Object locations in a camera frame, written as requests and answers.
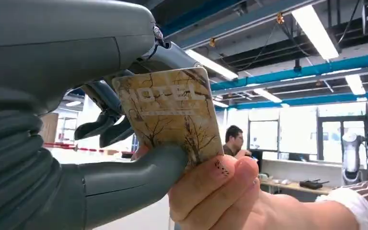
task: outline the dark hair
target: dark hair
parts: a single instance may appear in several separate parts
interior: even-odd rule
[[[230,137],[238,137],[239,133],[243,133],[243,131],[237,127],[237,126],[230,126],[227,130],[226,130],[226,134],[225,134],[225,143],[229,141]]]

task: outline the barrier tape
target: barrier tape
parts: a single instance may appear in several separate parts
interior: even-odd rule
[[[105,150],[103,149],[89,149],[89,148],[78,148],[77,145],[71,145],[71,144],[66,144],[66,143],[44,143],[44,147],[47,148],[57,148],[57,149],[64,149],[64,150],[74,150],[74,151],[90,151],[90,152],[101,152],[104,153]],[[114,149],[108,149],[108,151],[115,151],[116,153],[122,153],[122,154],[133,154],[134,152],[130,152],[130,151],[117,151]]]

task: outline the fluorescent light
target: fluorescent light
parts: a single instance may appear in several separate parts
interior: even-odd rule
[[[291,13],[323,59],[339,56],[312,5],[301,7]]]
[[[368,100],[368,98],[367,97],[358,97],[358,98],[356,98],[356,101],[357,102],[365,102],[365,101],[367,101]]]
[[[74,102],[67,103],[66,106],[71,107],[71,106],[76,106],[76,105],[79,105],[79,104],[81,104],[80,101],[74,101]]]
[[[228,107],[229,107],[229,105],[224,104],[224,103],[222,103],[222,102],[217,102],[217,101],[215,101],[215,100],[212,100],[212,103],[213,103],[214,105],[219,106],[219,107],[222,107],[222,108],[228,108]]]
[[[212,60],[202,56],[201,54],[189,49],[186,51],[186,53],[192,57],[194,60],[198,61],[202,65],[212,69],[213,71],[222,74],[225,78],[232,80],[234,78],[237,78],[238,75],[229,69],[224,68],[223,66],[213,62]]]
[[[366,93],[359,75],[348,75],[345,79],[354,95],[363,95]]]
[[[267,99],[269,99],[270,101],[272,102],[275,102],[275,103],[280,103],[282,102],[282,100],[276,96],[274,96],[273,94],[267,92],[266,90],[264,89],[254,89],[253,90],[255,93],[257,93],[258,95],[262,96],[262,97],[265,97]]]

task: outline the man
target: man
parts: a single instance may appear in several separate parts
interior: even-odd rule
[[[225,143],[223,151],[226,155],[233,156],[236,159],[251,155],[248,150],[241,149],[243,145],[243,131],[237,126],[230,126],[226,130]]]

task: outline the fingernail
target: fingernail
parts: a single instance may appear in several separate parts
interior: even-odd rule
[[[223,165],[220,160],[216,160],[213,164],[212,176],[217,179],[226,178],[229,176],[229,170]]]
[[[245,162],[239,162],[235,169],[236,174],[239,174],[242,179],[250,179],[253,173],[252,167]]]

